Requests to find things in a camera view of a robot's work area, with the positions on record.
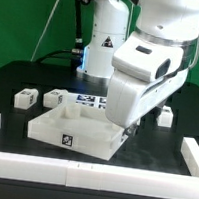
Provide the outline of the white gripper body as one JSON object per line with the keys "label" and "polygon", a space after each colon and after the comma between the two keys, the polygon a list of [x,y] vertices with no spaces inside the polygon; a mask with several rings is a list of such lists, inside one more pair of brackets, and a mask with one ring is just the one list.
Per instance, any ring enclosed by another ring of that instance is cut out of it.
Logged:
{"label": "white gripper body", "polygon": [[180,88],[187,78],[184,44],[133,33],[114,53],[108,120],[127,128]]}

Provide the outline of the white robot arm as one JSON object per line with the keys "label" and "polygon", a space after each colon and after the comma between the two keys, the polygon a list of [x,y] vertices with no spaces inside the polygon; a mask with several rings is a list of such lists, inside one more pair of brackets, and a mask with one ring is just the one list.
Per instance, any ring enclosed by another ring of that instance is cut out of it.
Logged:
{"label": "white robot arm", "polygon": [[77,74],[108,85],[106,117],[130,127],[180,88],[199,54],[199,0],[138,0],[131,35],[120,0],[96,0]]}

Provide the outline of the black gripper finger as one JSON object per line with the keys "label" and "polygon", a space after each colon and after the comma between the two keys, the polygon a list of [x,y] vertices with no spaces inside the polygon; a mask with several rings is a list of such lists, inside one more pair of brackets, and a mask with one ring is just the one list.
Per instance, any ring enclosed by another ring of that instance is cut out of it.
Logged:
{"label": "black gripper finger", "polygon": [[130,136],[136,135],[136,133],[137,133],[137,127],[138,127],[137,124],[131,125],[130,128],[128,128],[128,134]]}

